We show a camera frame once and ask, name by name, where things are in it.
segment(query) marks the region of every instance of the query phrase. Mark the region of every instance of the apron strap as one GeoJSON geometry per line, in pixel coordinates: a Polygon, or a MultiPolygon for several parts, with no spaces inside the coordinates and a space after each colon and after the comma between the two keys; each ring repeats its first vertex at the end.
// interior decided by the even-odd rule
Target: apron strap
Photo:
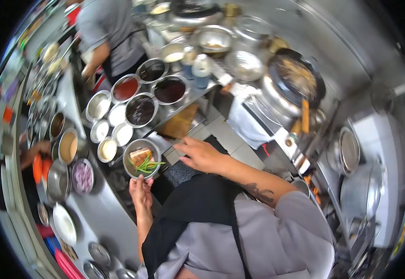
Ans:
{"type": "Polygon", "coordinates": [[[106,78],[108,78],[108,80],[110,81],[111,85],[113,85],[113,84],[116,82],[116,80],[113,80],[114,77],[113,77],[113,67],[112,67],[112,63],[111,63],[111,53],[112,53],[116,48],[118,48],[123,42],[125,42],[128,38],[130,38],[134,33],[137,33],[137,32],[139,32],[139,31],[141,31],[141,30],[135,30],[135,31],[130,32],[130,33],[128,34],[128,36],[127,36],[125,39],[123,39],[123,40],[122,40],[120,43],[118,43],[115,47],[111,48],[111,50],[110,50],[110,55],[105,59],[105,61],[103,61],[103,63],[102,63],[102,68],[103,68],[103,70],[105,71],[106,78]]]}

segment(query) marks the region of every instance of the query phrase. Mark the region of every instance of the dark sauce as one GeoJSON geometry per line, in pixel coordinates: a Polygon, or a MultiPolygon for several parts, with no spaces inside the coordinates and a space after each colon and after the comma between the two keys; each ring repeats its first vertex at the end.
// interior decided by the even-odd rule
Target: dark sauce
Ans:
{"type": "Polygon", "coordinates": [[[133,125],[144,125],[153,117],[154,103],[150,97],[140,97],[127,108],[126,116],[133,125]]]}
{"type": "Polygon", "coordinates": [[[176,102],[185,93],[184,82],[175,77],[170,77],[161,82],[158,82],[154,95],[156,98],[164,103],[176,102]]]}
{"type": "Polygon", "coordinates": [[[155,62],[151,65],[144,65],[139,77],[144,81],[155,81],[165,72],[165,64],[155,62]]]}
{"type": "Polygon", "coordinates": [[[119,101],[124,101],[133,97],[137,91],[137,86],[137,80],[134,78],[124,80],[114,88],[114,98],[119,101]]]}

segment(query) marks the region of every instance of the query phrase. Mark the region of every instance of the chef's hand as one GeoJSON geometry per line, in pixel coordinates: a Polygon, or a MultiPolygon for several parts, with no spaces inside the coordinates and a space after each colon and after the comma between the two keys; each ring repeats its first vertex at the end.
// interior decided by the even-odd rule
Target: chef's hand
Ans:
{"type": "Polygon", "coordinates": [[[182,143],[175,144],[174,148],[190,157],[180,157],[179,159],[195,170],[218,173],[219,168],[226,161],[226,155],[220,153],[210,143],[191,137],[184,137],[182,143]]]}
{"type": "Polygon", "coordinates": [[[50,141],[41,141],[37,142],[32,148],[34,148],[37,153],[51,154],[51,142],[50,141]]]}
{"type": "Polygon", "coordinates": [[[153,205],[153,198],[151,196],[152,185],[153,178],[145,181],[143,175],[139,175],[138,179],[130,179],[130,195],[133,199],[136,212],[142,209],[149,210],[153,205]]]}

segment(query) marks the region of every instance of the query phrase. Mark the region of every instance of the black apron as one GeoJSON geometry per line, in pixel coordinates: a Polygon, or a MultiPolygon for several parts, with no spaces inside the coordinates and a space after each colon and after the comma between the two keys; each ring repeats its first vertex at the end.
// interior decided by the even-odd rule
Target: black apron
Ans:
{"type": "Polygon", "coordinates": [[[108,78],[109,82],[111,83],[111,85],[114,85],[116,83],[117,80],[115,80],[114,76],[113,76],[113,67],[112,67],[112,63],[111,63],[111,54],[112,52],[118,48],[123,42],[125,42],[127,39],[129,39],[134,33],[139,32],[140,30],[136,30],[136,31],[132,31],[131,33],[128,34],[128,36],[123,39],[120,43],[118,43],[115,47],[111,48],[110,50],[110,55],[108,56],[108,58],[106,58],[106,60],[102,63],[102,68],[105,71],[105,75],[106,78],[108,78]]]}
{"type": "Polygon", "coordinates": [[[232,227],[246,279],[251,279],[239,242],[234,200],[243,189],[213,175],[195,175],[179,185],[167,198],[142,245],[148,278],[167,259],[189,222],[223,224],[232,227]]]}

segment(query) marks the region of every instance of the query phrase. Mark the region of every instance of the gray shirt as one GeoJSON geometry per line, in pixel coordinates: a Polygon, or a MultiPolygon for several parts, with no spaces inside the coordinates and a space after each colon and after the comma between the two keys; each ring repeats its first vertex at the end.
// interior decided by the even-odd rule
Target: gray shirt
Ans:
{"type": "Polygon", "coordinates": [[[120,75],[131,68],[144,55],[142,44],[135,35],[129,0],[85,0],[77,16],[77,28],[89,50],[104,42],[115,48],[110,55],[112,76],[120,75]]]}
{"type": "MultiPolygon", "coordinates": [[[[235,202],[243,255],[253,279],[328,278],[334,261],[330,229],[322,213],[301,192],[285,194],[275,210],[239,195],[235,202]]],[[[184,266],[199,279],[244,278],[232,228],[190,223],[156,270],[174,279],[184,266]]],[[[142,264],[136,278],[148,278],[142,264]]]]}

